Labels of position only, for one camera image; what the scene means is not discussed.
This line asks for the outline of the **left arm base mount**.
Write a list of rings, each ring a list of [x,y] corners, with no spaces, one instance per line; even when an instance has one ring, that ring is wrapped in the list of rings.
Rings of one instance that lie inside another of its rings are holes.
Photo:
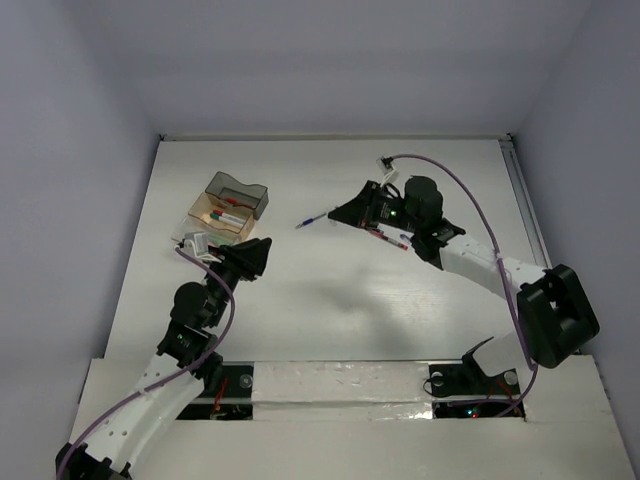
[[[253,419],[253,363],[225,363],[217,387],[205,391],[178,415],[178,420],[245,421]]]

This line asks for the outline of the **long red pen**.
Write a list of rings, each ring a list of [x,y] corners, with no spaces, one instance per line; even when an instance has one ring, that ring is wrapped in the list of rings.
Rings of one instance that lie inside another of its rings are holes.
[[[403,251],[407,251],[408,250],[408,246],[406,244],[404,244],[404,243],[402,243],[402,242],[400,242],[400,241],[398,241],[398,240],[396,240],[394,238],[391,238],[391,237],[387,236],[386,234],[384,234],[382,231],[380,231],[378,229],[368,229],[367,232],[370,235],[378,238],[379,240],[384,241],[385,243],[387,243],[389,245],[392,245],[392,246],[394,246],[396,248],[399,248],[399,249],[401,249]]]

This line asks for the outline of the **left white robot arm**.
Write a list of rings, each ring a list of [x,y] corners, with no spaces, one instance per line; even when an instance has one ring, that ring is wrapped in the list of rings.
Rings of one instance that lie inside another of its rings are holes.
[[[217,349],[236,314],[234,290],[263,275],[270,238],[212,247],[211,258],[174,248],[203,270],[200,282],[174,294],[167,330],[126,397],[61,448],[55,459],[59,479],[131,479],[168,426],[198,396],[219,389],[223,358]]]

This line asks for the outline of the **red gel pen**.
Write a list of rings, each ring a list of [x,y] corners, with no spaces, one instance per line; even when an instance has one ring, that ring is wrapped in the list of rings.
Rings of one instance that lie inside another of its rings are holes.
[[[233,206],[236,206],[236,207],[243,207],[243,208],[248,208],[248,209],[254,209],[255,208],[255,206],[253,204],[247,203],[247,202],[242,202],[242,201],[240,201],[238,199],[235,199],[235,198],[227,197],[227,198],[223,198],[222,201],[227,203],[227,204],[229,204],[229,205],[233,205]]]

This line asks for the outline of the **teal capped white pen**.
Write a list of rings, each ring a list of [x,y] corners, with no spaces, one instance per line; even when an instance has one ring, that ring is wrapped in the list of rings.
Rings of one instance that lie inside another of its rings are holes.
[[[235,218],[235,217],[220,217],[217,215],[212,215],[212,213],[210,214],[210,217],[214,220],[218,220],[220,222],[226,222],[229,224],[235,224],[235,225],[244,225],[246,223],[246,221],[243,219],[243,221],[241,221],[240,218]]]

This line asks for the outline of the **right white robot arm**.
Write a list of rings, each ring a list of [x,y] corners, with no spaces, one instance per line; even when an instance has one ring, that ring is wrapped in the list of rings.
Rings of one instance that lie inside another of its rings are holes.
[[[443,197],[428,177],[410,178],[402,191],[369,181],[328,217],[370,231],[380,226],[401,230],[421,260],[506,301],[512,330],[484,342],[460,368],[462,384],[470,391],[486,390],[497,374],[511,368],[553,369],[600,331],[574,270],[562,264],[544,269],[481,244],[444,217]]]

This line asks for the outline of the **green highlighter marker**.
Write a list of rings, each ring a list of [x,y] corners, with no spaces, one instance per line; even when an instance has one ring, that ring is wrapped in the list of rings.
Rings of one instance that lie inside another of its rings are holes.
[[[228,239],[214,237],[214,236],[207,236],[207,241],[210,244],[216,245],[216,246],[230,245],[230,241]]]

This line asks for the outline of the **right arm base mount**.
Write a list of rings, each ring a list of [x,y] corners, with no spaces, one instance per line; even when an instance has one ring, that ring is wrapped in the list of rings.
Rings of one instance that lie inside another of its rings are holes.
[[[436,419],[526,417],[516,370],[488,376],[475,358],[490,340],[475,345],[457,362],[429,366],[422,389],[434,400]]]

